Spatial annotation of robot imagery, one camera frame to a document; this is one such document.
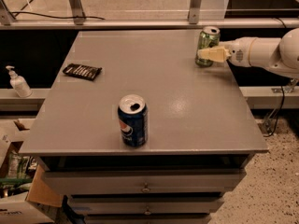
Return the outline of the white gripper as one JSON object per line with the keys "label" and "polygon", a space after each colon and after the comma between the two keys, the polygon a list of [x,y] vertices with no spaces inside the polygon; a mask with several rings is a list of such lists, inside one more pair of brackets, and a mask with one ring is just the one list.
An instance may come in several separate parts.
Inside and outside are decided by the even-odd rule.
{"label": "white gripper", "polygon": [[197,55],[201,59],[223,63],[228,60],[231,64],[250,67],[249,51],[256,37],[241,37],[236,40],[222,41],[221,46],[199,49]]}

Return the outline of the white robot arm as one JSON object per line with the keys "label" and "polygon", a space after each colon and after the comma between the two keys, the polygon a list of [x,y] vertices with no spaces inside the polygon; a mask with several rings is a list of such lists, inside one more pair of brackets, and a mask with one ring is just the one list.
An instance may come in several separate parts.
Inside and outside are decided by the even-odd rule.
{"label": "white robot arm", "polygon": [[282,38],[241,37],[199,49],[201,59],[223,63],[228,60],[240,67],[260,67],[270,73],[299,78],[299,28]]}

